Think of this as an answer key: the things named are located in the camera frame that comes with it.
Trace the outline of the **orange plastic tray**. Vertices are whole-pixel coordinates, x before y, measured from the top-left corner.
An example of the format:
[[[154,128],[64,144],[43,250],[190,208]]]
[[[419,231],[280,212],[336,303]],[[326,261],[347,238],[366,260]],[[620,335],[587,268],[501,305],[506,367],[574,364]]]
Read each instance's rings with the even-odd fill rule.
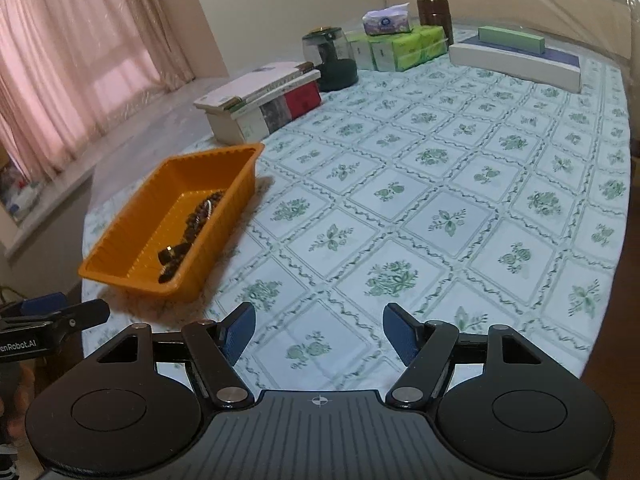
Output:
[[[140,296],[191,302],[212,273],[256,188],[261,143],[165,159],[94,244],[78,274]],[[178,243],[188,215],[222,196],[171,280],[161,283],[157,254]]]

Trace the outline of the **black wrist watch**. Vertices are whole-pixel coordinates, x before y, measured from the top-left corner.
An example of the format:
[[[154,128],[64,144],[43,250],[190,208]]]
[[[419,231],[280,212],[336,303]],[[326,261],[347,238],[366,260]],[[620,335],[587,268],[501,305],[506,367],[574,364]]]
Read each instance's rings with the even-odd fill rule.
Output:
[[[158,281],[160,284],[169,282],[179,270],[183,259],[192,247],[190,242],[167,246],[157,253],[157,259],[162,266]]]

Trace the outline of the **green floral bed sheet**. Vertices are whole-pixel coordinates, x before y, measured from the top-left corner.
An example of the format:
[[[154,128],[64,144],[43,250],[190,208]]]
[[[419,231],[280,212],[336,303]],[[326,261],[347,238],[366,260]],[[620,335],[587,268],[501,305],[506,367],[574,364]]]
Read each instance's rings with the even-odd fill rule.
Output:
[[[385,390],[402,369],[382,331],[395,301],[472,335],[510,325],[582,374],[623,248],[630,132],[620,70],[580,68],[577,93],[446,58],[362,73],[267,139],[248,216],[194,304],[82,286],[112,309],[85,352],[246,300],[250,388]]]

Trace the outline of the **stack of books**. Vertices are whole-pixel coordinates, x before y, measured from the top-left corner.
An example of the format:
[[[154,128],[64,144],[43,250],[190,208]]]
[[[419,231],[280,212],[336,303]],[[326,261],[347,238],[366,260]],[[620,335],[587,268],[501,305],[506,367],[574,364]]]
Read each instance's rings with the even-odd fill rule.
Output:
[[[224,145],[253,144],[321,104],[311,62],[274,62],[209,91],[194,106]]]

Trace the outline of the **pink curtain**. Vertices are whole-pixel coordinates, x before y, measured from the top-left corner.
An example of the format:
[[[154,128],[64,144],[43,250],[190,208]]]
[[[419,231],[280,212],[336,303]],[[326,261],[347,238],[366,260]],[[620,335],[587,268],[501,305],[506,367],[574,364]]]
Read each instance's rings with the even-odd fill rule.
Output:
[[[193,77],[160,0],[1,0],[1,143],[30,180]]]

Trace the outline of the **green tissue pack bundle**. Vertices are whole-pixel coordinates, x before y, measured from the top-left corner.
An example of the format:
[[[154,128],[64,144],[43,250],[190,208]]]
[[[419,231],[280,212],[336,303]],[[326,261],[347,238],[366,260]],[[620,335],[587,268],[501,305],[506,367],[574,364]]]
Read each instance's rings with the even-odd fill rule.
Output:
[[[360,70],[385,73],[410,70],[448,51],[448,38],[442,26],[419,25],[412,32],[386,36],[349,32],[347,40]]]

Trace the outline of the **long white flat box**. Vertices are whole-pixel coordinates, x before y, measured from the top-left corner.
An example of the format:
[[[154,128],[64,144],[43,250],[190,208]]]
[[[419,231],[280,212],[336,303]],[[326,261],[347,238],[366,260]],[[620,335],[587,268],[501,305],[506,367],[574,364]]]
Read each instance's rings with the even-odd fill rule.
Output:
[[[544,53],[530,53],[521,49],[484,44],[478,36],[456,42],[449,47],[450,62],[492,70],[511,77],[538,84],[548,84],[568,92],[579,93],[582,70],[577,55],[547,48]]]

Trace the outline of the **glass jar dark green base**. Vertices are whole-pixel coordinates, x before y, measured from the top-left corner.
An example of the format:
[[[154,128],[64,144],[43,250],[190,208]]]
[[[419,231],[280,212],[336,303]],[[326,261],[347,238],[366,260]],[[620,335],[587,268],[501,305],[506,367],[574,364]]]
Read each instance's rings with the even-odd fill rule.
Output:
[[[321,92],[349,88],[358,81],[357,63],[341,27],[323,26],[303,36],[303,55],[320,72]]]

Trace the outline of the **long green box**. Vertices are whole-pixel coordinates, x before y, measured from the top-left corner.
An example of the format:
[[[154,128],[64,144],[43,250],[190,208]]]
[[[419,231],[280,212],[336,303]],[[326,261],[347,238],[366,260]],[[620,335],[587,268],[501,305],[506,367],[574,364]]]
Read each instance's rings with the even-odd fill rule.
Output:
[[[544,36],[520,32],[519,30],[482,26],[478,29],[478,41],[482,44],[503,48],[506,50],[522,51],[529,54],[542,55],[546,50]]]

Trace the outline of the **purple white tissue pack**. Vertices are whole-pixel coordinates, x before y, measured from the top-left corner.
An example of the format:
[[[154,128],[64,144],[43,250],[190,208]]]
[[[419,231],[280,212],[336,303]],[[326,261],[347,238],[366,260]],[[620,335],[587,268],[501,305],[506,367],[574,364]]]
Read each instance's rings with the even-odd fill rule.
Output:
[[[411,32],[409,3],[395,4],[382,10],[369,11],[361,19],[368,36],[383,36]]]

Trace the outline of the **dark brown box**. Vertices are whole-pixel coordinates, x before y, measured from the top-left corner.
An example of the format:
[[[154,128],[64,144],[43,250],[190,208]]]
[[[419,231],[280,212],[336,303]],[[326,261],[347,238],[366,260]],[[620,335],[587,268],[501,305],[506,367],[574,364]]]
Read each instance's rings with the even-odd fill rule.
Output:
[[[422,25],[440,26],[447,38],[447,44],[454,43],[454,33],[452,32],[452,21],[447,0],[418,0],[419,20]]]

